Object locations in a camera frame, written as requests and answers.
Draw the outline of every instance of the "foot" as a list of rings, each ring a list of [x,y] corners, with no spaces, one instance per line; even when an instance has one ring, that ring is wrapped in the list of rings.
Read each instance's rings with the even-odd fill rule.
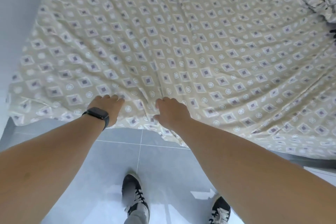
[[[209,224],[227,224],[230,218],[231,208],[221,196],[217,196],[212,207]]]
[[[135,210],[139,210],[145,216],[146,224],[149,223],[149,208],[145,202],[144,194],[141,189],[140,179],[135,173],[129,173],[125,176],[121,189],[122,201],[126,206],[127,216]]]

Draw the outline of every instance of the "right arm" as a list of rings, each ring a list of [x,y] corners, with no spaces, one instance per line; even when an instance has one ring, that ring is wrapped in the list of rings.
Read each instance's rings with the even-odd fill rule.
[[[331,224],[336,188],[276,154],[190,117],[176,99],[157,100],[159,123],[190,147],[214,187],[246,224]]]

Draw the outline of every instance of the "leg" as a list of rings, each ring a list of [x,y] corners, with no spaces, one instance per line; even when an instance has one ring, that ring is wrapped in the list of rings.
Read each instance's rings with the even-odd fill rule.
[[[141,189],[140,179],[135,173],[125,176],[122,186],[122,201],[128,218],[124,224],[148,224],[149,208]]]
[[[231,208],[229,204],[220,195],[215,197],[215,203],[212,206],[209,224],[228,224]]]

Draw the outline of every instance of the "watch face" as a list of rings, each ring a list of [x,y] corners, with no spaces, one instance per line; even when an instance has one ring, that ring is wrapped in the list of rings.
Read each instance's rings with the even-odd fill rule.
[[[99,109],[98,107],[92,107],[87,111],[93,114],[95,117],[102,119],[102,120],[105,119],[109,115],[106,111]]]

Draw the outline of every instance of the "patterned bed sheet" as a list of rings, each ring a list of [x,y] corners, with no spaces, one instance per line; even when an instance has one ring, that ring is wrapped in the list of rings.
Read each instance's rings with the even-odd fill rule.
[[[43,0],[10,114],[16,125],[71,121],[95,95],[118,94],[126,102],[115,127],[184,145],[153,120],[155,100],[168,96],[267,149],[336,159],[333,13],[316,3]]]

